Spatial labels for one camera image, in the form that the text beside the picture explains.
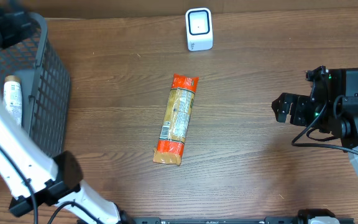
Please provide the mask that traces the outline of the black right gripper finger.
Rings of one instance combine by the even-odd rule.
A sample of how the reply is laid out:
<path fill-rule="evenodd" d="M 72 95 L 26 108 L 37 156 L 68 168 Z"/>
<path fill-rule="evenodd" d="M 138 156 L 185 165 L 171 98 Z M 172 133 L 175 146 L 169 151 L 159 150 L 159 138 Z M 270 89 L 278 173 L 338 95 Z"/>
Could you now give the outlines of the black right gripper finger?
<path fill-rule="evenodd" d="M 291 105 L 297 100 L 297 95 L 292 93 L 282 93 L 272 102 L 274 112 L 289 112 Z"/>
<path fill-rule="evenodd" d="M 277 121 L 279 123 L 285 123 L 291 118 L 291 107 L 290 106 L 281 106 L 277 110 Z"/>

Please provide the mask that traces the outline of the white tube with gold cap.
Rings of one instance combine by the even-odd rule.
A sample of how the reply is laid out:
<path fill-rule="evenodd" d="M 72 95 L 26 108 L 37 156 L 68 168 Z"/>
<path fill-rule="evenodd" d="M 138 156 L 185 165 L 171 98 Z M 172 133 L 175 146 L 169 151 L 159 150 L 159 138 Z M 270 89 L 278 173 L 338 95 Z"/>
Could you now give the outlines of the white tube with gold cap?
<path fill-rule="evenodd" d="M 15 122 L 22 125 L 22 88 L 19 77 L 9 75 L 4 79 L 4 105 Z"/>

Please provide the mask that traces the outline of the orange long snack packet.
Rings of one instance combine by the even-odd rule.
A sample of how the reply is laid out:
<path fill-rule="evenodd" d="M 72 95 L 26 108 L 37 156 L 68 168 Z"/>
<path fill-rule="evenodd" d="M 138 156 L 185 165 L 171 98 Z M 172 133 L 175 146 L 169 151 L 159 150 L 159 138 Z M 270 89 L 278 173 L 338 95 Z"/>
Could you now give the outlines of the orange long snack packet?
<path fill-rule="evenodd" d="M 198 81 L 198 77 L 174 74 L 154 162 L 181 164 Z"/>

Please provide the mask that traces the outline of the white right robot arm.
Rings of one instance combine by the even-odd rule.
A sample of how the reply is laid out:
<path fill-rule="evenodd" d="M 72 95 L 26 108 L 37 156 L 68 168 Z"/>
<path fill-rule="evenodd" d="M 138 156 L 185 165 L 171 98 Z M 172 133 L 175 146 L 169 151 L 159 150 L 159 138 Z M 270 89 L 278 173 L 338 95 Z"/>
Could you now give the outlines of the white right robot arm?
<path fill-rule="evenodd" d="M 282 93 L 272 102 L 275 119 L 304 128 L 292 146 L 348 153 L 358 177 L 358 68 L 320 66 L 305 75 L 311 93 Z"/>

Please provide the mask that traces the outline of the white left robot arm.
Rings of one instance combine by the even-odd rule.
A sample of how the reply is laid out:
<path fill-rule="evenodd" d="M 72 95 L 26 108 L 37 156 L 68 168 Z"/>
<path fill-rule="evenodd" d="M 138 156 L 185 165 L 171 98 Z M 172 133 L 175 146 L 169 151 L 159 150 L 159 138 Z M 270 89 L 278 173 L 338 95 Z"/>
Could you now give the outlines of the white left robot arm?
<path fill-rule="evenodd" d="M 71 80 L 48 42 L 45 19 L 11 1 L 0 6 L 0 51 L 38 39 L 30 81 L 28 125 L 23 128 L 2 100 L 0 76 L 0 176 L 11 191 L 9 211 L 16 217 L 38 215 L 42 204 L 67 210 L 80 223 L 132 223 L 115 203 L 97 193 L 81 167 L 63 151 Z"/>

